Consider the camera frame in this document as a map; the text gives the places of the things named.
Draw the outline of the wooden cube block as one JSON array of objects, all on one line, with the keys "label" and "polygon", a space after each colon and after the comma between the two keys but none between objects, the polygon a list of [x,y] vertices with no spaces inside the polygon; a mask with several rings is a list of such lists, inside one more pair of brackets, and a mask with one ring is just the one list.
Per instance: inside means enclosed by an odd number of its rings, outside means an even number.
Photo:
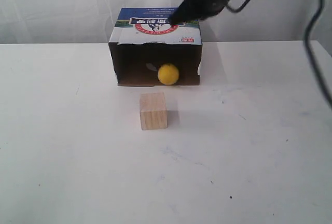
[{"label": "wooden cube block", "polygon": [[167,128],[168,116],[163,92],[140,95],[140,123],[142,130]]}]

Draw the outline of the printed cardboard box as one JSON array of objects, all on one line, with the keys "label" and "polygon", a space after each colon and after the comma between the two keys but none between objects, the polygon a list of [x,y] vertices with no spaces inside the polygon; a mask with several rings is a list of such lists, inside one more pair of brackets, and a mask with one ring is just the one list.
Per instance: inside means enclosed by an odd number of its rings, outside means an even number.
[{"label": "printed cardboard box", "polygon": [[180,86],[200,83],[202,39],[197,20],[171,25],[175,8],[121,9],[108,46],[117,84],[125,87],[160,85],[158,70],[173,64]]}]

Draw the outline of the yellow tennis ball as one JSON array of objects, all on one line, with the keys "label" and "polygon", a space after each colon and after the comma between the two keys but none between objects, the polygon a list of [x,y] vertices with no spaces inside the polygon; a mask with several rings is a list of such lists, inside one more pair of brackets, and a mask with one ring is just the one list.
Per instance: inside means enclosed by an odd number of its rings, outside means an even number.
[{"label": "yellow tennis ball", "polygon": [[164,64],[158,69],[157,77],[163,85],[171,86],[177,83],[179,70],[173,64]]}]

